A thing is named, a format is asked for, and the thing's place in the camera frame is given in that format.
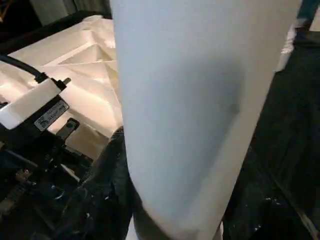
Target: label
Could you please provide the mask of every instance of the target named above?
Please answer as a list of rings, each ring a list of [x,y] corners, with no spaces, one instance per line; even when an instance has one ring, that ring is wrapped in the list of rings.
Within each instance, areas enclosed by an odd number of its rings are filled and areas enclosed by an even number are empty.
[[[53,107],[51,107],[45,114],[39,117],[34,125],[42,132],[54,123],[65,111],[69,108],[68,104],[60,100]]]

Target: black wire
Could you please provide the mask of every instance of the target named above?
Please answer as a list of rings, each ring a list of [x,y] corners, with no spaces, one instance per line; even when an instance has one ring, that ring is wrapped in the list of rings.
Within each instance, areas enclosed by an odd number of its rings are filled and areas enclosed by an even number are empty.
[[[30,74],[32,74],[35,77],[40,76],[42,73],[35,69],[33,66],[30,66],[18,59],[15,59],[8,55],[2,55],[0,54],[0,61],[5,62],[6,64],[10,64],[12,66],[15,66],[18,69],[24,70]]]
[[[23,164],[23,166],[29,170],[35,170],[38,168],[38,165],[33,161],[26,159],[25,157],[5,148],[4,152],[14,157],[14,162],[17,164]]]

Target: white cylinder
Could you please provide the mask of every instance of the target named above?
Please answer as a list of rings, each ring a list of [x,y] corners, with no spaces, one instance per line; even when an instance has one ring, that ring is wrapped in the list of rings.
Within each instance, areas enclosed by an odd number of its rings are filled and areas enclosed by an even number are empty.
[[[171,238],[214,236],[299,1],[113,1],[129,172]]]

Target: black fabric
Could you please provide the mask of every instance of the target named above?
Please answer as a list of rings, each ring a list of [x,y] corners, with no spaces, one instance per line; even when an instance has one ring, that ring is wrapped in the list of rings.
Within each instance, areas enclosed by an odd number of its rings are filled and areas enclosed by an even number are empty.
[[[320,238],[318,40],[299,32],[273,78],[224,216],[226,239]]]

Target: illuminated white object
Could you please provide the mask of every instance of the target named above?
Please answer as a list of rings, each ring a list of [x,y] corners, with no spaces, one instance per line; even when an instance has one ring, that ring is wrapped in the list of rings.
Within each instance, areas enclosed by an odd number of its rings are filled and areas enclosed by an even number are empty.
[[[80,127],[68,138],[67,144],[93,159],[122,125],[113,28],[112,20],[94,15],[10,54],[56,80],[71,78],[60,94],[70,108],[49,130],[56,133],[68,118],[77,119]],[[28,107],[22,109],[21,117],[15,115],[14,121],[6,118],[8,127],[19,124],[29,115],[30,111],[26,110],[39,106],[40,99],[60,93],[50,94],[39,88],[39,94],[33,94],[38,88],[35,86],[39,87],[32,75],[0,62],[0,102],[26,104],[24,99],[28,99]],[[5,108],[3,113],[7,116],[11,112]]]
[[[213,238],[299,2],[111,1],[130,176],[171,238]]]

